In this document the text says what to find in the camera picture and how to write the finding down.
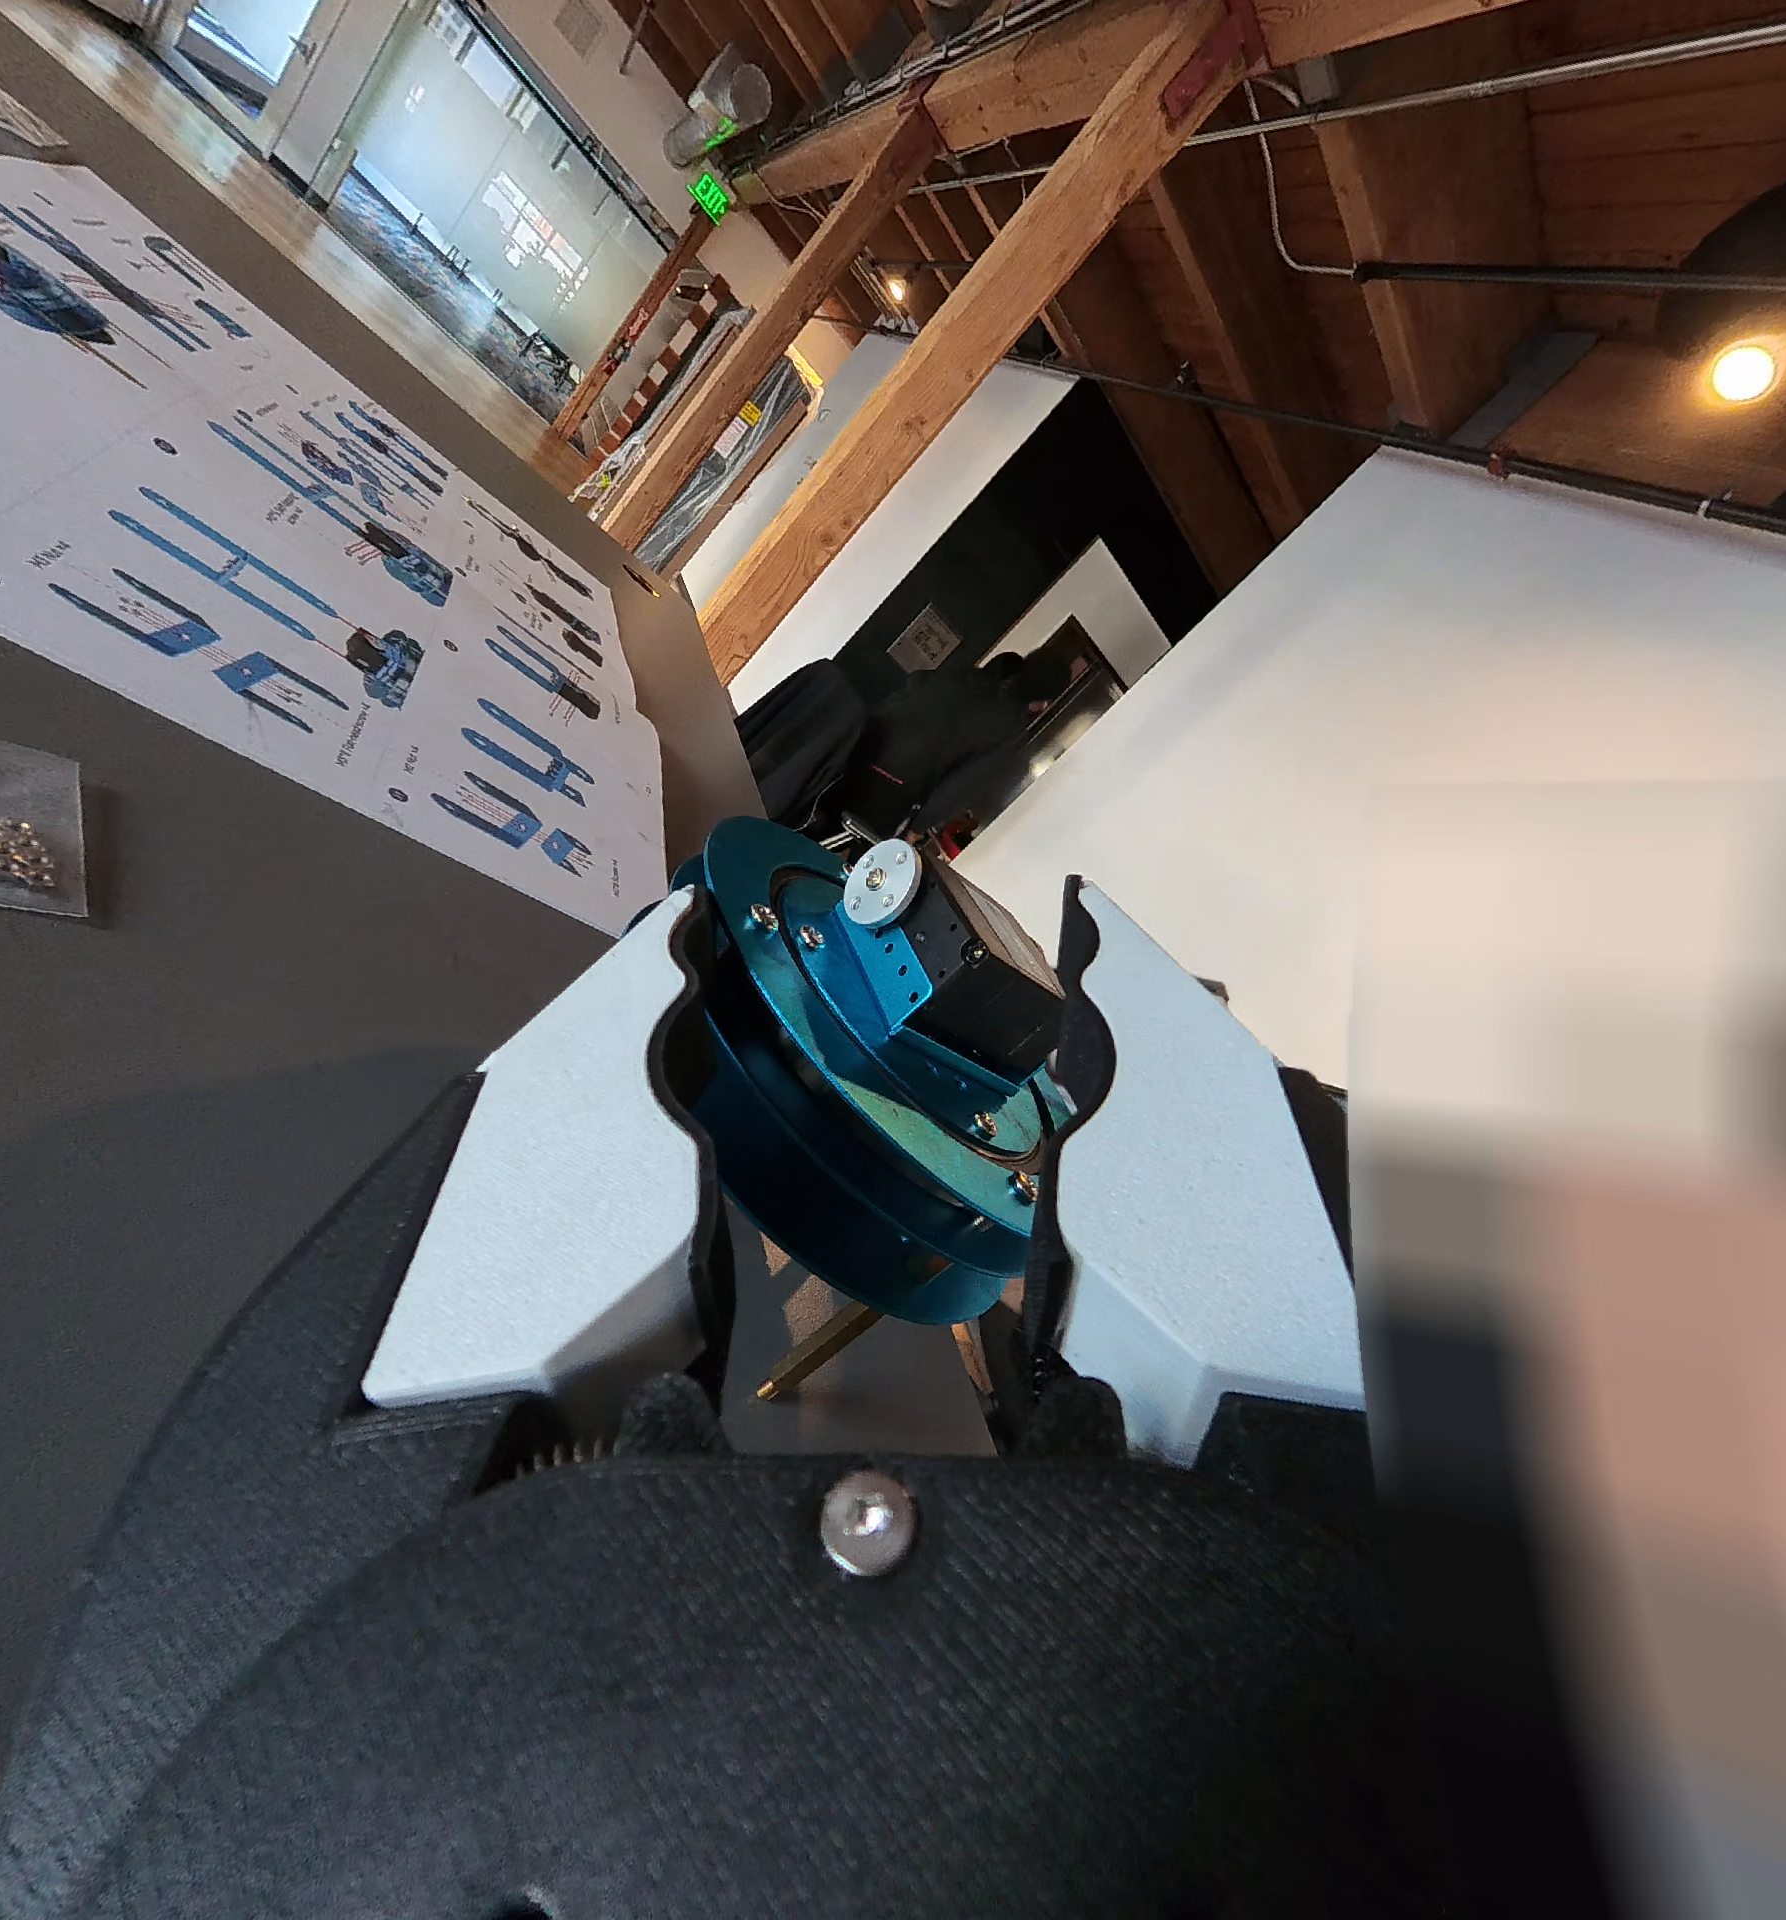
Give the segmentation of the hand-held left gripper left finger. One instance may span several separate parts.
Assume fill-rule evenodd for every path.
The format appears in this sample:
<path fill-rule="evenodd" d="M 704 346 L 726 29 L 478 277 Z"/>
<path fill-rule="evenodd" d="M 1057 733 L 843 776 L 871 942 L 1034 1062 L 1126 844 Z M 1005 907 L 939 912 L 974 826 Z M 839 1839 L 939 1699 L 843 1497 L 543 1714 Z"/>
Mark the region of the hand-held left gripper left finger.
<path fill-rule="evenodd" d="M 618 1412 L 664 1370 L 717 1397 L 734 1267 L 714 1145 L 684 1110 L 711 954 L 706 892 L 681 884 L 485 1058 L 369 1403 L 521 1390 Z"/>

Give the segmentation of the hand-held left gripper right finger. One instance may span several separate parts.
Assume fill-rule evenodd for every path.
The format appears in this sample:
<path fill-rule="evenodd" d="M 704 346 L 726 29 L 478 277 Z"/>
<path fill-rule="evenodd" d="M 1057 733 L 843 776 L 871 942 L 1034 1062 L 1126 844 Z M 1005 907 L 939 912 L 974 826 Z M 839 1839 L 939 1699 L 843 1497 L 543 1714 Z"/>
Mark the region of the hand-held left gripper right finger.
<path fill-rule="evenodd" d="M 1232 1394 L 1356 1409 L 1349 1267 L 1280 1066 L 1099 886 L 1068 878 L 1027 1357 L 1118 1395 L 1132 1453 L 1192 1468 Z"/>

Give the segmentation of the blue toy robot arm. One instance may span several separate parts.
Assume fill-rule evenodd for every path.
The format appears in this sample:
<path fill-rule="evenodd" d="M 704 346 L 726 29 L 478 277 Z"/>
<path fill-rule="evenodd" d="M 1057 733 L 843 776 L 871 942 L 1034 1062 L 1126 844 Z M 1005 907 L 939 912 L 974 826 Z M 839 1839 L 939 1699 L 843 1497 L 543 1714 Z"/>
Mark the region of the blue toy robot arm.
<path fill-rule="evenodd" d="M 729 816 L 672 875 L 706 910 L 714 1068 L 690 1099 L 729 1200 L 882 1318 L 975 1323 L 1022 1279 L 1073 1103 L 1037 942 L 892 837 L 845 863 Z"/>

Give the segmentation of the dark grey desk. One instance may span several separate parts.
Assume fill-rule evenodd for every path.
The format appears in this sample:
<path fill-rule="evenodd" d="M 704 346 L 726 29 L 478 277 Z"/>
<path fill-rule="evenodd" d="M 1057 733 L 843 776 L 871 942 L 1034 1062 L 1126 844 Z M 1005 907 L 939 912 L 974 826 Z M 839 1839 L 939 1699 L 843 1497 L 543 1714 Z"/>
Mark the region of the dark grey desk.
<path fill-rule="evenodd" d="M 594 566 L 664 748 L 667 860 L 756 792 L 692 606 L 634 587 L 551 445 L 433 323 L 66 3 L 0 85 L 495 502 Z M 137 1453 L 290 1245 L 599 933 L 0 637 L 0 739 L 71 757 L 84 922 L 0 907 L 0 1769 Z"/>

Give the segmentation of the black bag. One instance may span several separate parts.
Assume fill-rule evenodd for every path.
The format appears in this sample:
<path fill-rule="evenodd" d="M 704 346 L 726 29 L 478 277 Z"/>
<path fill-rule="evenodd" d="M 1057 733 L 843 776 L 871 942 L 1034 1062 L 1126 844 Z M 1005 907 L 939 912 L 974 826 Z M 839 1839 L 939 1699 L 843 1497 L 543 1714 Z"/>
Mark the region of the black bag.
<path fill-rule="evenodd" d="M 737 737 L 765 816 L 808 826 L 821 796 L 843 776 L 871 720 L 857 685 L 833 658 L 813 661 L 737 715 Z"/>

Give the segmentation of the clear bag of silver nuts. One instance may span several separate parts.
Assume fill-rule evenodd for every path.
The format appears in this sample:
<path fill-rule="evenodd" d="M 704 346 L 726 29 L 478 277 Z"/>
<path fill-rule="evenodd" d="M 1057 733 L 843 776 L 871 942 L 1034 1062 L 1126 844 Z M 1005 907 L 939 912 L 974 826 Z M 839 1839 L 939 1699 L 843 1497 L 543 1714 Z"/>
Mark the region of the clear bag of silver nuts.
<path fill-rule="evenodd" d="M 0 907 L 88 916 L 81 768 L 0 741 Z"/>

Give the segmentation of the printed assembly instruction sheet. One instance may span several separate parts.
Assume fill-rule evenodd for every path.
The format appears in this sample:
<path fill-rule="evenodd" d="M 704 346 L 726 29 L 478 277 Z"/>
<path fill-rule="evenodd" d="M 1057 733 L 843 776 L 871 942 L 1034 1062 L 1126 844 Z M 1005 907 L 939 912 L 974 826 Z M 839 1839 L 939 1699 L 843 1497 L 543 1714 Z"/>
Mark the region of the printed assembly instruction sheet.
<path fill-rule="evenodd" d="M 86 169 L 0 157 L 0 635 L 618 935 L 610 591 Z"/>

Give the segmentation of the black ceiling pipe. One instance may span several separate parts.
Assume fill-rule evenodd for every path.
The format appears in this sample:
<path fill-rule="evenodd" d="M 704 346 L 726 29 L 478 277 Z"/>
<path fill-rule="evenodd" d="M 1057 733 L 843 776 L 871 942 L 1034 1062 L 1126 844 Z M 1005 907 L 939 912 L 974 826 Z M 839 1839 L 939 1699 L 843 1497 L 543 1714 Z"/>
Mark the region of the black ceiling pipe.
<path fill-rule="evenodd" d="M 1532 286 L 1607 295 L 1712 295 L 1786 300 L 1786 275 L 1699 274 L 1689 269 L 1562 268 L 1553 264 L 1360 262 L 1356 283 L 1416 282 Z"/>

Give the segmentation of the glass partition doors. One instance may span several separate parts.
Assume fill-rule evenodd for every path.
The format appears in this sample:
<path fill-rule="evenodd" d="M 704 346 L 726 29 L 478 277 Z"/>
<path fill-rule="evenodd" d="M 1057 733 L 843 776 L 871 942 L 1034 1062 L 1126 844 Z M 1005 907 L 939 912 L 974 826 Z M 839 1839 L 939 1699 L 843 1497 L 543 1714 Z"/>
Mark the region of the glass partition doors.
<path fill-rule="evenodd" d="M 546 419 L 674 237 L 485 3 L 164 3 L 156 35 L 234 132 Z"/>

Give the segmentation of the metal ceiling conduit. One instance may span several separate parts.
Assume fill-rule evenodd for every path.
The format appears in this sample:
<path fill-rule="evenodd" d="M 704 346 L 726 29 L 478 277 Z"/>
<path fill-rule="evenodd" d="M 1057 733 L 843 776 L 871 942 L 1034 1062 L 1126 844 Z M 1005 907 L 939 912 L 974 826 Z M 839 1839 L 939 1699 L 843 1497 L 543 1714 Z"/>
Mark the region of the metal ceiling conduit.
<path fill-rule="evenodd" d="M 1673 39 L 1638 45 L 1623 52 L 1603 52 L 1558 60 L 1543 65 L 1520 68 L 1514 72 L 1449 82 L 1409 92 L 1387 94 L 1364 102 L 1333 107 L 1301 107 L 1275 117 L 1234 124 L 1196 132 L 1184 145 L 1206 149 L 1224 141 L 1251 139 L 1273 132 L 1306 132 L 1343 126 L 1390 114 L 1460 107 L 1505 94 L 1528 92 L 1536 89 L 1578 85 L 1599 79 L 1613 79 L 1635 72 L 1657 72 L 1674 65 L 1688 65 L 1703 60 L 1722 60 L 1786 45 L 1786 18 L 1755 22 L 1747 27 L 1717 29 L 1701 35 L 1678 35 Z"/>

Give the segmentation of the silver air duct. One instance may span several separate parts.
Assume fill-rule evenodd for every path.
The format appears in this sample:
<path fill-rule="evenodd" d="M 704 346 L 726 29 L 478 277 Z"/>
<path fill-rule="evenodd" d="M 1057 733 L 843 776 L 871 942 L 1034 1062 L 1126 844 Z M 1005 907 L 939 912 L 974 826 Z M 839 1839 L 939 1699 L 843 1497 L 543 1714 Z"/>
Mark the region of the silver air duct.
<path fill-rule="evenodd" d="M 760 126 L 771 105 L 765 69 L 726 43 L 690 92 L 682 116 L 667 128 L 667 162 L 684 169 L 702 160 L 739 132 Z"/>

